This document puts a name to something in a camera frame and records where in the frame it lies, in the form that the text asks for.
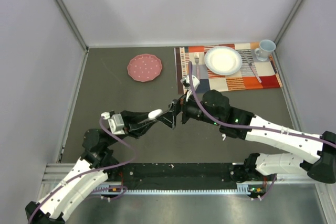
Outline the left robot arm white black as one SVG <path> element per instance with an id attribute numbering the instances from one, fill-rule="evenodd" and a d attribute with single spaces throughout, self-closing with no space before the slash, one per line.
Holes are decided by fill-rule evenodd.
<path id="1" fill-rule="evenodd" d="M 133 150 L 124 137 L 142 136 L 162 114 L 161 109 L 151 112 L 122 111 L 118 114 L 103 112 L 100 128 L 85 133 L 85 151 L 70 172 L 49 194 L 26 206 L 28 223 L 65 223 L 94 189 L 107 180 L 116 179 L 119 168 L 132 162 L 118 162 L 109 147 L 119 142 Z"/>

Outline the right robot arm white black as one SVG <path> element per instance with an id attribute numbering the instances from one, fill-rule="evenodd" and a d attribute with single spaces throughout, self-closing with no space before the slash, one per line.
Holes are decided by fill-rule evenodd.
<path id="1" fill-rule="evenodd" d="M 176 117 L 196 119 L 219 126 L 223 137 L 263 143 L 283 154 L 250 154 L 244 161 L 245 174 L 252 180 L 271 174 L 307 174 L 310 178 L 335 183 L 335 134 L 309 134 L 271 123 L 230 106 L 229 98 L 216 90 L 207 91 L 198 101 L 190 93 L 174 100 L 167 111 L 156 111 L 155 118 L 175 128 Z"/>

